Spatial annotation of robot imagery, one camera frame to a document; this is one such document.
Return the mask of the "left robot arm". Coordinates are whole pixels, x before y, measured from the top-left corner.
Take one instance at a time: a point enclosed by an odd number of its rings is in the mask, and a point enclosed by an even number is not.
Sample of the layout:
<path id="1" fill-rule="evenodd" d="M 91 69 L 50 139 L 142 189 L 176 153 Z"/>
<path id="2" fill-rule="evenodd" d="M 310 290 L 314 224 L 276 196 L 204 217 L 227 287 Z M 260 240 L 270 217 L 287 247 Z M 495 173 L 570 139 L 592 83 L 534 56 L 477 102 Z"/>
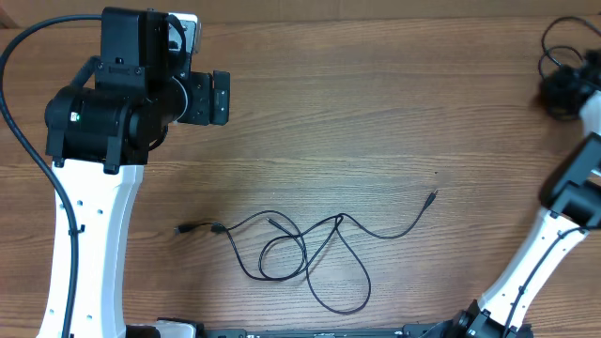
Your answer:
<path id="1" fill-rule="evenodd" d="M 46 152 L 62 192 L 39 335 L 200 337 L 202 325 L 191 320 L 125 322 L 125 255 L 149 153 L 171 124 L 226 124 L 230 76 L 193 71 L 201 32 L 193 14 L 106 8 L 100 21 L 100 54 L 45 112 Z"/>

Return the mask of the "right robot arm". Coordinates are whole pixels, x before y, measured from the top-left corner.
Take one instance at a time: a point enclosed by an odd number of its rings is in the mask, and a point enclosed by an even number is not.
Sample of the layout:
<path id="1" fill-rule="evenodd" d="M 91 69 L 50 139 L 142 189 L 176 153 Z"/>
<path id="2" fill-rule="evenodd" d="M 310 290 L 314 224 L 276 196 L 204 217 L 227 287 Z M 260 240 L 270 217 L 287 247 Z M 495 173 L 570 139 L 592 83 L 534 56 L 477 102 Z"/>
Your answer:
<path id="1" fill-rule="evenodd" d="M 540 86 L 541 100 L 558 120 L 579 119 L 583 140 L 546 179 L 531 232 L 499 279 L 470 307 L 446 322 L 441 337 L 531 337 L 524 317 L 555 268 L 600 227 L 600 53 L 580 68 L 559 67 Z"/>

